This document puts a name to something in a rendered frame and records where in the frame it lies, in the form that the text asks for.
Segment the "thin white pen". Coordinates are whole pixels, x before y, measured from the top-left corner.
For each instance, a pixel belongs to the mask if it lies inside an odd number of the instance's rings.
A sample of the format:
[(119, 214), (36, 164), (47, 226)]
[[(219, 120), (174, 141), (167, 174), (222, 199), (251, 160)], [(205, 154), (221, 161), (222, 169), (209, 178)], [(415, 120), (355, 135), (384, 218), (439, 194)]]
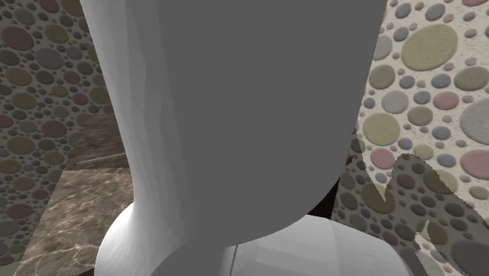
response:
[(98, 162), (98, 161), (102, 161), (102, 160), (106, 160), (106, 159), (110, 159), (110, 158), (117, 158), (117, 157), (121, 157), (121, 156), (124, 156), (126, 155), (126, 153), (119, 153), (119, 154), (112, 154), (112, 155), (108, 155), (108, 156), (104, 156), (104, 157), (99, 157), (99, 158), (93, 158), (93, 159), (89, 159), (89, 160), (85, 160), (85, 161), (81, 161), (81, 162), (73, 162), (71, 163), (73, 166), (76, 166), (76, 165), (80, 165), (80, 164), (85, 164), (85, 163), (90, 163), (90, 162)]

